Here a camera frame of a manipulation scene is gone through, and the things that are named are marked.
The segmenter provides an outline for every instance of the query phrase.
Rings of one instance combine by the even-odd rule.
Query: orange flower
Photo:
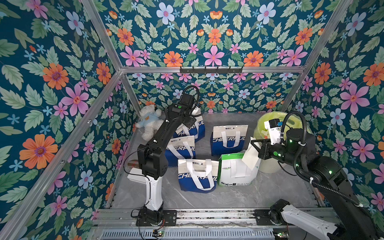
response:
[[[220,19],[222,16],[223,16],[223,12],[222,11],[212,11],[209,13],[209,15],[211,16],[212,19]]]
[[[104,62],[98,63],[96,68],[96,73],[99,75],[99,80],[100,82],[103,82],[104,85],[106,85],[110,78],[111,78],[111,73],[109,72],[109,67],[105,65]]]
[[[219,33],[219,30],[217,28],[212,29],[211,33],[208,34],[209,42],[212,43],[212,45],[217,45],[217,43],[220,42],[221,33]]]
[[[364,82],[368,86],[378,86],[381,84],[381,81],[384,81],[384,63],[373,64],[367,69],[364,73],[365,77],[363,78]]]
[[[233,35],[233,30],[231,30],[231,29],[227,29],[227,31],[225,32],[225,34],[227,35],[227,36],[232,36]]]
[[[113,183],[111,183],[110,185],[109,185],[109,187],[107,188],[107,195],[105,195],[105,201],[108,201],[108,199],[109,199],[109,195],[111,194],[111,191],[112,191],[112,188],[113,188]]]
[[[29,169],[32,169],[37,164],[37,169],[42,169],[47,166],[47,162],[51,162],[55,156],[52,153],[57,152],[57,144],[53,144],[55,140],[48,136],[45,139],[44,134],[36,134],[35,140],[28,138],[23,147],[26,149],[20,151],[20,160],[27,160],[24,163]]]
[[[117,19],[118,18],[118,14],[114,11],[109,11],[109,15],[113,18],[113,19]]]
[[[127,31],[127,29],[123,28],[119,29],[118,32],[120,42],[124,43],[126,46],[133,45],[135,39],[133,38],[132,33],[130,31]]]
[[[30,49],[32,52],[37,53],[36,48],[34,48],[32,45],[29,46],[29,49]]]
[[[270,101],[270,102],[267,102],[266,107],[269,109],[272,109],[272,108],[276,107],[276,105],[277,105],[276,101]]]
[[[247,57],[244,58],[244,66],[246,67],[258,67],[260,66],[260,63],[264,61],[264,58],[262,58],[264,55],[262,53],[259,53],[259,51],[254,51],[252,53],[248,53]]]
[[[197,35],[203,36],[204,35],[204,30],[200,29],[199,31],[197,31]]]
[[[310,40],[310,37],[312,37],[312,29],[304,28],[302,31],[300,31],[297,34],[297,37],[295,38],[297,45],[304,45],[304,43],[308,42]]]
[[[180,58],[181,55],[179,53],[175,53],[174,51],[170,51],[165,54],[164,63],[167,64],[167,67],[181,67],[183,63],[183,59]]]
[[[156,104],[155,104],[154,102],[152,102],[152,101],[147,101],[147,102],[145,103],[145,105],[146,105],[146,106],[149,106],[149,105],[155,105],[155,106],[156,106]]]
[[[67,77],[67,70],[63,70],[63,66],[60,64],[57,64],[56,66],[56,64],[50,63],[49,68],[44,68],[43,72],[45,73],[45,75],[43,75],[43,79],[48,82],[48,86],[51,88],[60,90],[62,87],[67,85],[67,82],[70,81]]]
[[[119,152],[119,150],[120,150],[120,147],[121,147],[120,139],[116,138],[113,141],[113,144],[112,144],[112,152],[113,152],[113,154],[117,154]]]
[[[317,11],[315,14],[314,14],[314,18],[318,19],[319,17],[321,17],[323,15],[323,10],[319,10]]]
[[[320,66],[317,67],[316,73],[314,74],[314,77],[316,78],[315,82],[317,84],[324,84],[324,82],[328,81],[329,74],[331,74],[331,68],[329,68],[331,65],[329,63],[322,63]]]
[[[214,101],[209,101],[209,102],[207,103],[207,107],[209,107],[210,109],[214,108],[215,105],[216,105],[216,103],[215,103]]]
[[[77,222],[76,227],[77,227],[77,228],[80,228],[80,227],[83,225],[83,222],[84,222],[84,219],[83,219],[83,218],[80,219],[80,220]]]

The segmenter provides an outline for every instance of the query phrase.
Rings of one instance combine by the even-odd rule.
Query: teddy bear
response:
[[[157,131],[163,124],[164,120],[159,119],[161,116],[161,110],[155,111],[155,105],[151,104],[143,107],[140,110],[141,121],[136,123],[135,126],[138,128],[144,127],[144,133],[142,135],[145,141],[149,141],[154,131]]]

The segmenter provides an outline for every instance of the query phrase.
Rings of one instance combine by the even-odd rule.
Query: floral wallpaper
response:
[[[354,0],[292,106],[320,154],[343,165],[359,201],[384,230],[384,1]]]
[[[2,228],[114,69],[79,1],[3,1],[0,28]],[[18,239],[86,239],[135,118],[119,81]]]
[[[299,66],[337,3],[110,0],[99,9],[126,66]]]

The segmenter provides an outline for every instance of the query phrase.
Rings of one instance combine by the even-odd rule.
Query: metal vent grille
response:
[[[152,237],[152,229],[141,229],[145,239]],[[272,229],[252,230],[248,228],[223,228],[223,229],[166,229],[164,237],[167,239],[275,239]],[[141,239],[138,229],[106,229],[101,239]]]

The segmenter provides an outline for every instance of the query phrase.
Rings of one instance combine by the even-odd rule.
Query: gray marble floor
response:
[[[257,120],[261,115],[260,113],[204,114],[205,137],[196,143],[196,158],[218,159],[217,156],[210,155],[209,141],[213,126],[248,124],[247,136],[252,136]],[[144,143],[141,133],[138,132],[132,142],[131,151],[136,150],[139,144]],[[135,159],[137,159],[137,154],[133,154],[128,161]],[[290,166],[286,166],[285,169],[293,172]],[[314,195],[310,194],[305,183],[299,177],[290,176],[282,170],[273,174],[259,172],[249,186],[217,186],[213,192],[201,194],[181,191],[177,178],[177,168],[172,167],[168,168],[163,177],[162,197],[165,208],[270,207],[280,198],[297,207],[316,206]],[[127,174],[123,173],[111,207],[116,209],[141,207],[144,201],[144,184],[130,181],[127,179]]]

